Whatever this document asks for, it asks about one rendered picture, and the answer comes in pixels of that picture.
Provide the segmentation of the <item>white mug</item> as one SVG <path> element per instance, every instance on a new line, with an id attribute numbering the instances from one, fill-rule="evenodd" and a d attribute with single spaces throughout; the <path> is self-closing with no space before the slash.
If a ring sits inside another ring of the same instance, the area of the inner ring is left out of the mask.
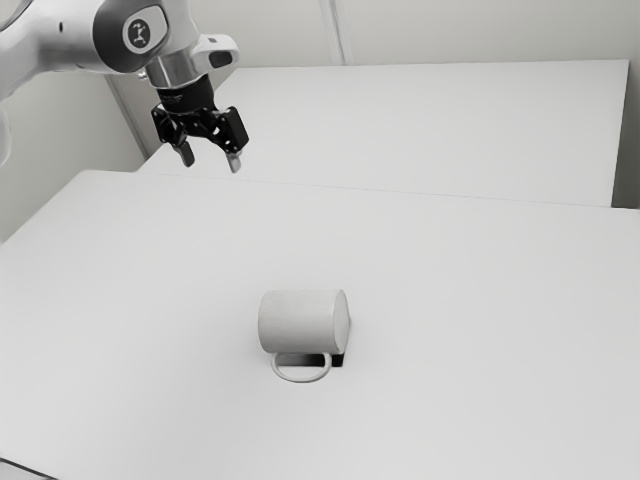
<path id="1" fill-rule="evenodd" d="M 290 383 L 308 384 L 326 377 L 333 358 L 346 352 L 350 330 L 348 300 L 341 289 L 272 290 L 259 305 L 261 347 L 271 355 L 273 372 Z M 295 378 L 281 371 L 283 355 L 320 355 L 324 364 L 311 377 Z"/>

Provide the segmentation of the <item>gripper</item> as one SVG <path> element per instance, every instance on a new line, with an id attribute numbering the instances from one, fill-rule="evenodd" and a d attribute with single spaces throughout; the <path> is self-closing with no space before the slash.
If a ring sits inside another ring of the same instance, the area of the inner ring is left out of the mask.
<path id="1" fill-rule="evenodd" d="M 179 154 L 185 167 L 195 163 L 188 136 L 207 138 L 225 153 L 233 174 L 241 168 L 240 156 L 249 136 L 240 113 L 231 106 L 216 111 L 208 75 L 178 89 L 157 89 L 160 103 L 151 110 L 159 140 Z"/>

